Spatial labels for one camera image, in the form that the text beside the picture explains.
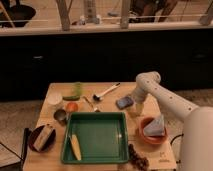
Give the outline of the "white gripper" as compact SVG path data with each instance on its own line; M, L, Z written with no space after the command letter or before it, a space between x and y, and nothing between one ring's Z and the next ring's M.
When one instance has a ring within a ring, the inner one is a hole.
M137 115L141 115L143 112L144 104L143 102L146 100L147 91L140 86L136 86L135 89L132 91L132 97L135 102L135 110Z

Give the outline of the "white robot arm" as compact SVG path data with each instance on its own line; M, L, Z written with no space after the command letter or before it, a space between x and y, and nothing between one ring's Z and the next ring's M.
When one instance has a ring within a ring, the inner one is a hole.
M136 76L133 99L142 104L151 94L183 122L179 171L213 171L213 107L198 106L160 85L158 72Z

